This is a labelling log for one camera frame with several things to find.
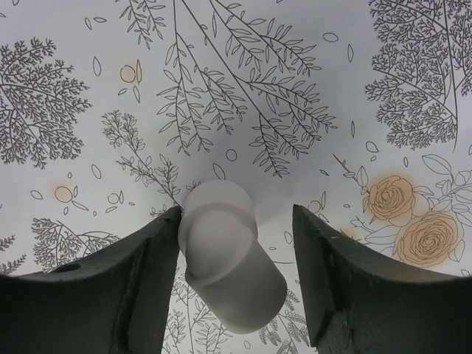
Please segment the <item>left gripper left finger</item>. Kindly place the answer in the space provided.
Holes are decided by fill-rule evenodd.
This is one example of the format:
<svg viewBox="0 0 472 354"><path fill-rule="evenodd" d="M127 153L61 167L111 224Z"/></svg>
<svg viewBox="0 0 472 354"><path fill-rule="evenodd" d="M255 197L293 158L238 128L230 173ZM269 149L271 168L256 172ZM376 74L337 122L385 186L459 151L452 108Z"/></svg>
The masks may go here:
<svg viewBox="0 0 472 354"><path fill-rule="evenodd" d="M160 353L181 209L49 273L1 277L3 353Z"/></svg>

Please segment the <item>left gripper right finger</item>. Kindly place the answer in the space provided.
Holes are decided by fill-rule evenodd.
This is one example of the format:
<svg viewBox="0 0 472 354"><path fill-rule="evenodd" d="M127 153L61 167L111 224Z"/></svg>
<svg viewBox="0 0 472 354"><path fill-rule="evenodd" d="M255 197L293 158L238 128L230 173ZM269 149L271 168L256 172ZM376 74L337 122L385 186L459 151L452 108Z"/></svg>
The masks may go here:
<svg viewBox="0 0 472 354"><path fill-rule="evenodd" d="M401 263L303 206L292 228L310 344L319 353L469 353L471 279Z"/></svg>

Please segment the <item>white pipe elbow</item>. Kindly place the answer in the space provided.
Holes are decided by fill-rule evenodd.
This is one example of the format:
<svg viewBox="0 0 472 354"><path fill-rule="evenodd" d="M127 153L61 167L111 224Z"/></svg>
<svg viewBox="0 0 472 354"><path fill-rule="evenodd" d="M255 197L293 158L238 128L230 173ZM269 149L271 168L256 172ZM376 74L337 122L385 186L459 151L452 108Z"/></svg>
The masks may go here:
<svg viewBox="0 0 472 354"><path fill-rule="evenodd" d="M212 180L190 192L178 245L185 280L228 331L256 332L281 310L287 283L258 241L253 201L238 184Z"/></svg>

